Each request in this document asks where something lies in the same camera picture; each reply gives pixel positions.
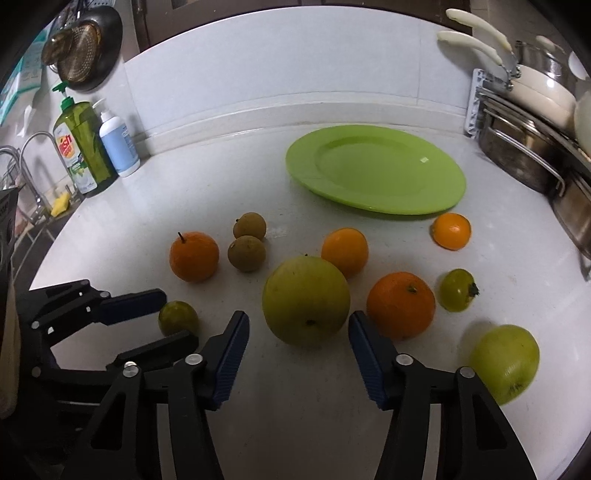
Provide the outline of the small green persimmon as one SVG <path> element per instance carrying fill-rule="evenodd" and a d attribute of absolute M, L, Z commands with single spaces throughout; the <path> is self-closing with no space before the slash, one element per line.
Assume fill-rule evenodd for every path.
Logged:
<path fill-rule="evenodd" d="M 473 275 L 464 269 L 450 271 L 440 282 L 438 300 L 449 312 L 465 311 L 480 294 Z"/>
<path fill-rule="evenodd" d="M 158 326 L 164 336 L 171 336 L 181 331 L 193 335 L 199 332 L 199 317 L 193 307 L 183 301 L 166 303 L 158 313 Z"/>

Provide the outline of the green apple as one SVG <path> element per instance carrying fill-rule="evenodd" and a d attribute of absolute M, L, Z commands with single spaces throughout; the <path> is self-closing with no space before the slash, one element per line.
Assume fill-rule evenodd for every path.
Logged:
<path fill-rule="evenodd" d="M 540 363 L 535 337 L 517 325 L 500 325 L 488 331 L 469 356 L 468 365 L 478 374 L 498 405 L 520 396 L 533 382 Z"/>

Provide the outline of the orange tangerine with stem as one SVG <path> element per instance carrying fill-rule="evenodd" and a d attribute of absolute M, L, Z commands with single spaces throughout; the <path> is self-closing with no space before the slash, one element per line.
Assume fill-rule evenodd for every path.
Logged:
<path fill-rule="evenodd" d="M 217 243 L 202 232 L 178 232 L 169 249 L 172 273 L 187 283 L 200 283 L 211 278 L 218 262 Z"/>

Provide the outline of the brown longan fruit front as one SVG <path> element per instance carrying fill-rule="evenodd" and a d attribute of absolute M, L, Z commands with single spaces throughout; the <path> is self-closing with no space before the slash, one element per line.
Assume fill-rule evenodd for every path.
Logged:
<path fill-rule="evenodd" d="M 266 261 L 266 247 L 254 236 L 238 237 L 228 247 L 228 261 L 240 272 L 255 272 Z"/>

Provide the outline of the brown longan fruit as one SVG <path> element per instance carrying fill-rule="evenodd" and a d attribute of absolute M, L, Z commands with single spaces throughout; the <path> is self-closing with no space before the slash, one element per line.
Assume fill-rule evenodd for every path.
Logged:
<path fill-rule="evenodd" d="M 232 233 L 235 239 L 252 236 L 263 240 L 266 237 L 266 220 L 259 213 L 247 212 L 235 220 Z"/>
<path fill-rule="evenodd" d="M 228 261 L 240 272 L 255 272 L 266 261 L 266 247 L 254 236 L 238 237 L 228 247 Z"/>

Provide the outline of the large yellow-green pear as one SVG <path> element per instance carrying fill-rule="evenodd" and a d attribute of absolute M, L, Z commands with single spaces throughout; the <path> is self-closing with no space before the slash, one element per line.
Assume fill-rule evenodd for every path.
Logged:
<path fill-rule="evenodd" d="M 349 283 L 320 257 L 290 258 L 267 278 L 262 308 L 274 336 L 293 346 L 315 347 L 344 326 L 351 308 Z"/>

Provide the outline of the large orange tangerine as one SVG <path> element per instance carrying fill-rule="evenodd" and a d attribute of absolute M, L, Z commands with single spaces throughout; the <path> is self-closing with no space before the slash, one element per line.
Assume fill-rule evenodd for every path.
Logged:
<path fill-rule="evenodd" d="M 393 341 L 405 341 L 424 333 L 432 324 L 436 298 L 420 277 L 394 272 L 370 290 L 367 315 L 379 333 Z"/>

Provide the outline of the small orange tangerine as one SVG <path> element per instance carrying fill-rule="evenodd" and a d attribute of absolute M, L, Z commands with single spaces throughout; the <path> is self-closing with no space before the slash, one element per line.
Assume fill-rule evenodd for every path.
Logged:
<path fill-rule="evenodd" d="M 338 229 L 325 237 L 321 257 L 351 279 L 367 265 L 369 244 L 365 235 L 355 228 Z"/>

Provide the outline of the small orange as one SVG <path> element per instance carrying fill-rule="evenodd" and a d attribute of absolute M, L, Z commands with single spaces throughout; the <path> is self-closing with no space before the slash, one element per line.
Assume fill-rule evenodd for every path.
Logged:
<path fill-rule="evenodd" d="M 432 224 L 431 237 L 444 249 L 458 251 L 468 245 L 472 236 L 470 221 L 454 212 L 440 215 Z"/>

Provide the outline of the chrome faucet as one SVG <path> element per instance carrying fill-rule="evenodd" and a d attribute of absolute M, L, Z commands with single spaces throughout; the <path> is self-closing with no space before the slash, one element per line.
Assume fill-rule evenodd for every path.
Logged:
<path fill-rule="evenodd" d="M 1 184 L 9 188 L 17 188 L 19 191 L 22 191 L 23 189 L 28 189 L 30 191 L 31 196 L 34 199 L 33 210 L 27 212 L 20 206 L 17 206 L 17 211 L 32 227 L 52 222 L 54 220 L 54 217 L 51 215 L 52 206 L 46 196 L 42 194 L 35 185 L 32 173 L 24 157 L 24 152 L 28 145 L 38 137 L 47 138 L 56 154 L 58 154 L 56 141 L 53 135 L 48 131 L 38 131 L 33 133 L 27 138 L 21 148 L 16 148 L 11 145 L 1 146 L 1 155 L 6 155 L 10 158 L 6 167 L 6 173 L 2 175 Z"/>

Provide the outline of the yellow sponge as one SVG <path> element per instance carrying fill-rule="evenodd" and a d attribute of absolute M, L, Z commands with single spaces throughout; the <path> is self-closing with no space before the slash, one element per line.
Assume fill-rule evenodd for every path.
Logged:
<path fill-rule="evenodd" d="M 59 197 L 55 199 L 52 205 L 50 215 L 53 218 L 65 213 L 70 205 L 71 194 L 68 191 L 63 192 Z"/>

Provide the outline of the green dish soap bottle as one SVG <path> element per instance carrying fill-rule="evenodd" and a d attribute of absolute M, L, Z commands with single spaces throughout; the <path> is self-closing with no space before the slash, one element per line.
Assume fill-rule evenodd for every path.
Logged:
<path fill-rule="evenodd" d="M 117 173 L 100 139 L 100 120 L 92 105 L 76 102 L 66 93 L 67 86 L 59 82 L 52 88 L 63 95 L 53 137 L 75 187 L 84 197 L 91 197 L 106 190 Z"/>

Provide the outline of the white blue pump bottle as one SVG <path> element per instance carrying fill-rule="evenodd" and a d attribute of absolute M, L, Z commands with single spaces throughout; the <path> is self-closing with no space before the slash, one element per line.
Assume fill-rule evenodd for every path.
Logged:
<path fill-rule="evenodd" d="M 104 98 L 93 109 L 100 118 L 99 137 L 105 151 L 120 177 L 128 177 L 140 166 L 140 158 L 125 122 L 107 106 Z"/>

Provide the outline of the teal paper box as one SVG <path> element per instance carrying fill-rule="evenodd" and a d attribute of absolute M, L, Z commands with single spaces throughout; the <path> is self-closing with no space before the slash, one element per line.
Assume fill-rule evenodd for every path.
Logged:
<path fill-rule="evenodd" d="M 1 124 L 16 111 L 28 118 L 33 100 L 42 83 L 41 52 L 43 40 L 35 40 L 21 57 L 1 91 Z"/>

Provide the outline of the steel pot lower right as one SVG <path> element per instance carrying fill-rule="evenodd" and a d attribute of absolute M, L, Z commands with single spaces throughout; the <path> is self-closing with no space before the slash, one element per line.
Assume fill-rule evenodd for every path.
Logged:
<path fill-rule="evenodd" d="M 578 175 L 569 176 L 563 193 L 552 198 L 551 207 L 573 244 L 583 256 L 590 258 L 590 186 Z"/>

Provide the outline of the copper strainer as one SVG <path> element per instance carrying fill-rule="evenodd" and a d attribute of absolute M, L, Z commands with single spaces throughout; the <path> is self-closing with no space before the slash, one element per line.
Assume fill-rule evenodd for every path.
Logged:
<path fill-rule="evenodd" d="M 41 61 L 52 67 L 69 85 L 91 76 L 99 57 L 100 34 L 91 22 L 83 22 L 55 32 L 45 42 Z"/>

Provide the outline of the green plate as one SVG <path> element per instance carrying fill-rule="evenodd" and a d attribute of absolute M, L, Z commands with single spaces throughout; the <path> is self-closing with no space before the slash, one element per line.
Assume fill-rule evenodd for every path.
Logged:
<path fill-rule="evenodd" d="M 356 209 L 422 216 L 456 206 L 467 190 L 458 163 L 429 141 L 373 125 L 322 128 L 287 149 L 287 172 L 312 193 Z"/>

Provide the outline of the black frying pan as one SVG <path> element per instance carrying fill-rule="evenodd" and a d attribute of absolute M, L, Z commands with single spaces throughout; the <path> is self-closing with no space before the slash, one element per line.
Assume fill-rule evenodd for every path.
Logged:
<path fill-rule="evenodd" d="M 72 90 L 89 92 L 97 89 L 114 69 L 121 50 L 123 25 L 119 13 L 111 6 L 98 6 L 86 10 L 67 27 L 83 22 L 91 22 L 99 30 L 99 57 L 88 80 L 73 85 L 66 83 Z"/>

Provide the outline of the steel pot lower left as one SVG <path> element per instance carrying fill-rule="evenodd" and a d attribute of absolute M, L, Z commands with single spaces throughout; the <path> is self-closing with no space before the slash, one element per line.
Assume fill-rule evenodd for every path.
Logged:
<path fill-rule="evenodd" d="M 553 197 L 565 188 L 565 152 L 544 138 L 515 128 L 485 108 L 478 134 L 483 153 L 527 187 Z"/>

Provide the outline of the white ceramic kettle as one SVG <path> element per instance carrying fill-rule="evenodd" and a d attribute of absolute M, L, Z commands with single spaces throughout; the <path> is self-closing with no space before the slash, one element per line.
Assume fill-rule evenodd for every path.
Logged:
<path fill-rule="evenodd" d="M 591 157 L 591 90 L 587 90 L 577 102 L 574 127 L 579 146 Z"/>

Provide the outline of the grey pot rack shelf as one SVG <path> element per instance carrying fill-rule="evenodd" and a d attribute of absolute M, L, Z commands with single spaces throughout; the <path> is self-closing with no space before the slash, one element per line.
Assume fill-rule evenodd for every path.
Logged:
<path fill-rule="evenodd" d="M 484 127 L 485 108 L 488 108 L 503 120 L 509 121 L 515 128 L 544 138 L 547 142 L 562 149 L 567 154 L 570 169 L 590 182 L 590 157 L 579 147 L 578 143 L 546 120 L 500 96 L 491 89 L 493 85 L 491 74 L 480 68 L 473 70 L 464 121 L 465 134 L 470 138 L 478 136 Z"/>

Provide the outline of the white cream saucepan lower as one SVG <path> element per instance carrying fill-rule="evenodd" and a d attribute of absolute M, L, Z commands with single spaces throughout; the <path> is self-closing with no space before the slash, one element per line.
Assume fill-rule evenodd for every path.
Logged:
<path fill-rule="evenodd" d="M 441 31 L 437 37 L 440 42 L 482 52 L 506 72 L 506 80 L 494 77 L 493 82 L 498 92 L 515 104 L 544 118 L 559 130 L 569 135 L 574 134 L 576 99 L 566 87 L 528 66 L 518 65 L 520 73 L 513 73 L 493 47 L 470 35 Z"/>

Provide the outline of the steel pot with lid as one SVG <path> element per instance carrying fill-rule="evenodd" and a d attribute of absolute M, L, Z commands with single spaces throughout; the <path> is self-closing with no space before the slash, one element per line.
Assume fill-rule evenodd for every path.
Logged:
<path fill-rule="evenodd" d="M 533 68 L 567 89 L 573 89 L 576 78 L 568 67 L 564 50 L 546 37 L 538 36 L 534 43 L 515 41 L 519 63 Z"/>

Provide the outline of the dark wooden window frame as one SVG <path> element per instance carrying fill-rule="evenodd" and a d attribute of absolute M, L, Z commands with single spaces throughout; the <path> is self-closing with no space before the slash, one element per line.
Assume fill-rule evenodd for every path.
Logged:
<path fill-rule="evenodd" d="M 135 37 L 141 52 L 192 28 L 263 10 L 301 6 L 344 6 L 383 10 L 427 20 L 466 33 L 446 15 L 450 8 L 471 10 L 469 0 L 145 0 L 130 3 Z"/>

